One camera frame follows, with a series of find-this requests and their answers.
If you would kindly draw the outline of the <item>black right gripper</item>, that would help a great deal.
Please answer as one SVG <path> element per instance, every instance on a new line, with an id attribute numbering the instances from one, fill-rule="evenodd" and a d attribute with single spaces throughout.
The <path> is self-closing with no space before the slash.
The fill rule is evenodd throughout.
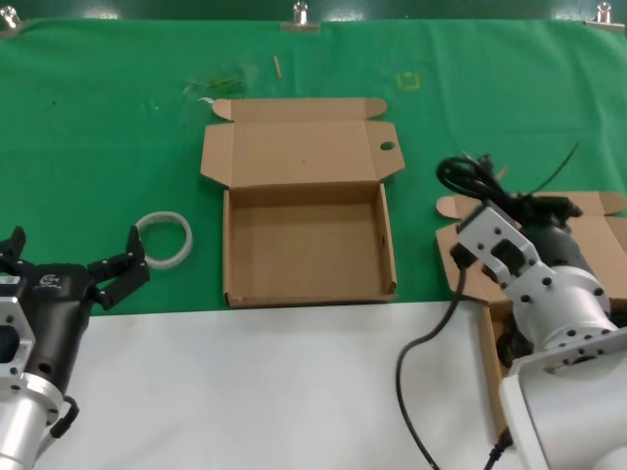
<path id="1" fill-rule="evenodd" d="M 582 210 L 569 198 L 542 196 L 542 211 L 554 217 L 523 226 L 523 235 L 533 244 L 540 260 L 549 267 L 571 266 L 593 273 L 567 224 L 559 219 L 579 217 Z"/>

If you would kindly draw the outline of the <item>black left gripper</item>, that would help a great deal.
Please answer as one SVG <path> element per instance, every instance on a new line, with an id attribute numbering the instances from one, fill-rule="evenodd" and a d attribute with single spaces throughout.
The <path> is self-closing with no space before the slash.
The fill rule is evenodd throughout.
<path id="1" fill-rule="evenodd" d="M 1 242 L 1 273 L 19 278 L 15 286 L 3 283 L 1 295 L 18 299 L 34 334 L 24 372 L 47 380 L 64 393 L 94 302 L 109 310 L 150 280 L 145 250 L 135 225 L 121 255 L 94 261 L 87 268 L 23 261 L 25 243 L 21 226 Z"/>

